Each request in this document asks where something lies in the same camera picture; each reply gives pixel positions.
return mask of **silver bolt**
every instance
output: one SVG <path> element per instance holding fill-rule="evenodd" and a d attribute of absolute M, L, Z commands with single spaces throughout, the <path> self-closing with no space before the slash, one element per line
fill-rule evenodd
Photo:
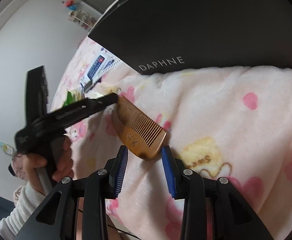
<path fill-rule="evenodd" d="M 221 178 L 219 179 L 219 181 L 220 181 L 221 184 L 227 184 L 227 183 L 228 183 L 228 179 L 225 178 L 225 177 L 221 177 Z"/>
<path fill-rule="evenodd" d="M 63 184 L 67 184 L 69 182 L 70 182 L 70 177 L 64 177 L 64 178 L 62 178 L 62 183 Z"/>
<path fill-rule="evenodd" d="M 192 170 L 190 170 L 190 169 L 185 169 L 184 171 L 183 171 L 183 173 L 185 174 L 185 175 L 191 175 L 191 174 L 193 174 L 193 171 Z"/>
<path fill-rule="evenodd" d="M 98 175 L 105 175 L 106 173 L 107 173 L 107 170 L 105 170 L 105 169 L 100 169 L 97 171 Z"/>

